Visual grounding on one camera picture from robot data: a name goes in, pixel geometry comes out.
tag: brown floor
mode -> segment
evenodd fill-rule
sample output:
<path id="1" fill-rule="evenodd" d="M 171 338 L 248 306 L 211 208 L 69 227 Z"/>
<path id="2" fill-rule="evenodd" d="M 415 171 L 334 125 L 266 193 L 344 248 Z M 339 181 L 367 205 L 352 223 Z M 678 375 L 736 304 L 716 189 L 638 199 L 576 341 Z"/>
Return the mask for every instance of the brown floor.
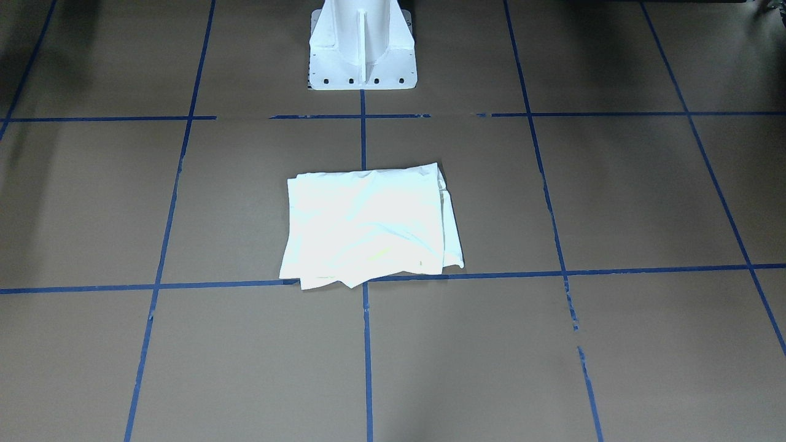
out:
<path id="1" fill-rule="evenodd" d="M 777 12 L 415 4 L 359 93 L 319 0 L 0 2 L 0 440 L 783 440 Z M 287 178 L 434 161 L 465 269 L 277 279 Z"/>

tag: folded towel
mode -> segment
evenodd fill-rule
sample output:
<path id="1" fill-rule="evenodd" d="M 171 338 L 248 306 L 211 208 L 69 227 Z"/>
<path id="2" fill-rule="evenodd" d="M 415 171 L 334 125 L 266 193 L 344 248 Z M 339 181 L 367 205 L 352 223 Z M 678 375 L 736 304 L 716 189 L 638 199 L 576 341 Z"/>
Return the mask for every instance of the folded towel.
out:
<path id="1" fill-rule="evenodd" d="M 301 289 L 464 267 L 453 205 L 436 163 L 307 173 L 287 184 L 289 240 L 279 277 L 299 278 Z"/>

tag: folded white cloth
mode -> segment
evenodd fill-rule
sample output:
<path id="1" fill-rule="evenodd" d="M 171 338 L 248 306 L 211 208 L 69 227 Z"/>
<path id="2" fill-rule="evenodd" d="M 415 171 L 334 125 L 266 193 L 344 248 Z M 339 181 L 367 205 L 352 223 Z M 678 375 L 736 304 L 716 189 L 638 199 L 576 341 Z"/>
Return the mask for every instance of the folded white cloth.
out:
<path id="1" fill-rule="evenodd" d="M 453 205 L 436 163 L 307 173 L 287 184 L 289 240 L 279 277 L 299 278 L 301 289 L 464 267 Z"/>

